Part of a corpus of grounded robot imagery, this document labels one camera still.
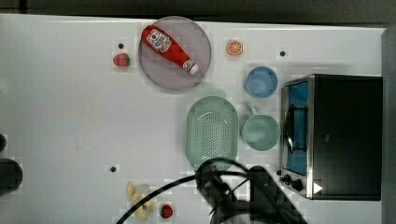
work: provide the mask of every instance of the blue bowl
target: blue bowl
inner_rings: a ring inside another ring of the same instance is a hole
[[[245,88],[254,97],[268,97],[277,88],[277,76],[271,68],[257,67],[247,75]]]

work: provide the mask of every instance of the orange slice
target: orange slice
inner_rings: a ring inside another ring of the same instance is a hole
[[[241,42],[232,40],[227,45],[227,52],[231,55],[239,55],[244,50]]]

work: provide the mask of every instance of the green colander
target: green colander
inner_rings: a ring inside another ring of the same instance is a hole
[[[187,116],[186,155],[195,170],[212,158],[235,160],[238,143],[238,115],[225,99],[225,92],[211,90],[196,102]],[[218,162],[218,170],[230,164]]]

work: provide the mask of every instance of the purple plate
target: purple plate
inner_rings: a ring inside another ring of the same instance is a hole
[[[211,48],[204,30],[194,21],[183,17],[165,17],[153,23],[172,36],[184,51],[199,66],[191,75],[177,64],[172,63],[146,46],[139,44],[139,62],[148,79],[158,86],[181,91],[201,82],[210,65]]]

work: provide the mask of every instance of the light green bowl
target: light green bowl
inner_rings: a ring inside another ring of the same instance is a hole
[[[251,117],[244,125],[242,138],[256,150],[271,149],[279,141],[279,125],[270,116],[257,114],[255,107],[251,107],[249,112]]]
[[[212,158],[234,161],[237,142],[238,115],[224,91],[212,91],[192,106],[187,116],[186,155],[195,170]],[[216,165],[221,171],[231,166],[223,162]]]

